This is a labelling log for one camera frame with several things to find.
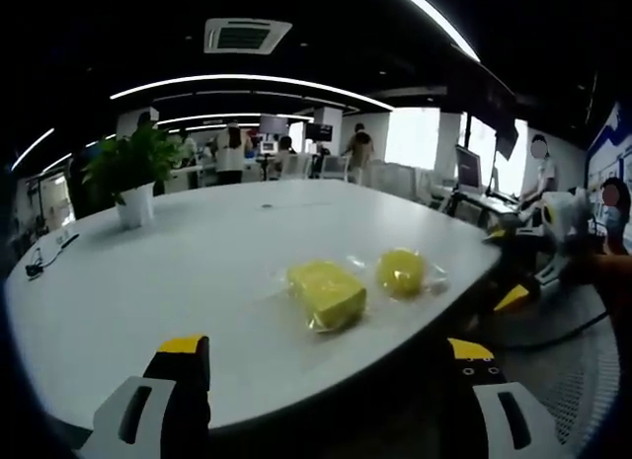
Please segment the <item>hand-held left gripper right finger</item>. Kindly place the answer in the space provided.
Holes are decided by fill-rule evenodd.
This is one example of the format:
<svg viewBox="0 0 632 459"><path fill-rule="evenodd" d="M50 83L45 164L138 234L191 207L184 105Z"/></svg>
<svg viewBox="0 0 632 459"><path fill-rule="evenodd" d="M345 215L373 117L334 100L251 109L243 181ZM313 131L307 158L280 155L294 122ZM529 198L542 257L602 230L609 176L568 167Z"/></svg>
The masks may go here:
<svg viewBox="0 0 632 459"><path fill-rule="evenodd" d="M446 340L448 458L570 458L552 415L486 347Z"/></svg>

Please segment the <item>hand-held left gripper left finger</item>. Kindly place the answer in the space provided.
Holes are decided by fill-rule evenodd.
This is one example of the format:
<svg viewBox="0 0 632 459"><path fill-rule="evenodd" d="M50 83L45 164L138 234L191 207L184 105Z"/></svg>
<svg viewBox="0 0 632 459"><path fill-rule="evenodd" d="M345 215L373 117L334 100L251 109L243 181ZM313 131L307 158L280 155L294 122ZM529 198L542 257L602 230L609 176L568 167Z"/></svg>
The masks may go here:
<svg viewBox="0 0 632 459"><path fill-rule="evenodd" d="M162 343L140 376L97 409L81 458L204 458L211 412L209 337Z"/></svg>

